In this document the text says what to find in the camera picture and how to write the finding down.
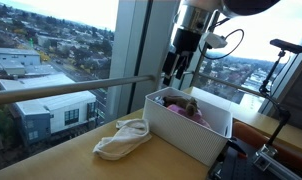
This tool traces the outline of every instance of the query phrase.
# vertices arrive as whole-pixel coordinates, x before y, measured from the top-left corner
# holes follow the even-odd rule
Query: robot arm
[[[263,12],[277,2],[279,0],[183,0],[174,19],[174,23],[178,25],[172,43],[174,48],[168,53],[162,69],[167,78],[164,84],[169,84],[175,70],[178,69],[178,74],[181,75],[188,68],[214,11],[218,10],[229,18],[248,16]]]

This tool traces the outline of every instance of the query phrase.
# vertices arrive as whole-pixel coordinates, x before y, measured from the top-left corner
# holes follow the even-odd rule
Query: sky
[[[302,0],[281,0],[260,14],[233,18],[218,26],[214,32],[226,36],[239,28],[244,30],[245,35],[240,46],[232,53],[233,56],[275,61],[280,49],[270,45],[270,40],[277,38],[302,45]],[[239,42],[240,35],[239,32],[231,35],[225,48],[213,51],[224,54],[230,52]],[[289,56],[287,52],[282,60],[287,61]]]
[[[121,0],[0,0],[9,6],[61,19],[69,19],[99,28],[115,30],[118,1]],[[302,0],[281,0],[257,15],[231,19],[217,27],[215,33],[226,36],[241,28],[245,36],[232,55],[275,61],[279,49],[269,44],[278,38],[302,44]],[[230,36],[228,45],[213,51],[230,52],[240,40],[240,33]]]
[[[119,0],[0,0],[17,9],[115,30]]]

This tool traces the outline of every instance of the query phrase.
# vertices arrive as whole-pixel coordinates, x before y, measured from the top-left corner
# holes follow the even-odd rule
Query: wooden table
[[[243,109],[197,88],[185,92],[231,111],[234,118],[243,121],[266,135],[272,134],[278,122],[259,113]],[[120,118],[142,117],[142,110]],[[32,156],[0,170],[0,179],[205,179],[209,168],[189,155],[152,134],[152,139],[117,161],[107,161],[92,153],[102,137],[113,136],[116,121],[94,129],[77,138]],[[302,131],[285,126],[281,141],[302,151]]]
[[[142,117],[142,110],[120,118]],[[102,137],[113,136],[115,122],[0,170],[0,179],[204,179],[208,167],[152,134],[126,157],[117,161],[92,153]]]

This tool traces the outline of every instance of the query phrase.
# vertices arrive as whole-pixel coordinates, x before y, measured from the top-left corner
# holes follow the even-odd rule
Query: city
[[[107,79],[113,43],[106,28],[0,4],[0,90]],[[205,59],[200,73],[257,91],[272,64],[228,56]],[[238,104],[244,96],[204,77],[197,87]],[[0,106],[0,169],[102,125],[106,94],[101,88]]]

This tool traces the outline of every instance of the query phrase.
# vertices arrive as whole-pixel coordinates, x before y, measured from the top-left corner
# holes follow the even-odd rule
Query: metal rod
[[[212,21],[210,22],[210,26],[212,26],[213,24],[217,23],[218,20],[219,20],[219,16],[220,16],[220,12],[219,11],[215,11],[214,14],[213,14],[213,17],[211,18]],[[208,29],[209,32],[213,32],[214,31],[214,27],[211,28],[211,29]],[[199,60],[198,60],[198,64],[197,64],[197,67],[195,68],[195,71],[194,71],[194,76],[191,80],[191,86],[194,86],[195,85],[195,82],[197,82],[198,80],[198,76],[200,75],[200,68],[201,68],[201,65],[202,65],[202,62],[204,60],[204,56],[203,54],[206,53],[207,51],[207,48],[208,48],[208,44],[207,43],[204,43],[203,45],[203,48],[202,48],[202,53],[199,57]]]
[[[259,96],[259,97],[264,97],[263,95],[261,95],[261,94],[260,94],[259,92],[257,92],[257,91],[253,91],[253,90],[251,90],[251,89],[248,89],[248,88],[245,88],[245,87],[242,87],[242,86],[238,86],[238,85],[229,83],[229,82],[227,82],[227,81],[223,81],[223,80],[218,79],[218,78],[215,78],[215,77],[208,76],[208,75],[206,75],[206,74],[204,74],[204,73],[199,73],[198,75],[199,75],[199,76],[202,76],[202,77],[206,77],[206,78],[211,79],[211,80],[213,80],[213,81],[217,81],[217,82],[219,82],[219,83],[221,83],[221,84],[225,84],[225,85],[227,85],[227,86],[231,86],[231,87],[240,89],[240,90],[242,90],[242,91],[246,91],[246,92],[248,92],[248,93],[250,93],[250,94],[254,94],[254,95],[257,95],[257,96]]]
[[[0,91],[0,105],[14,103],[19,101],[74,93],[92,89],[98,89],[103,87],[111,87],[117,85],[124,85],[130,83],[136,83],[141,81],[154,80],[152,75],[127,77],[127,78],[114,78],[106,80],[94,80],[86,82],[76,82],[72,84],[63,84],[55,86],[46,86],[38,88],[27,88],[18,90],[4,90]]]

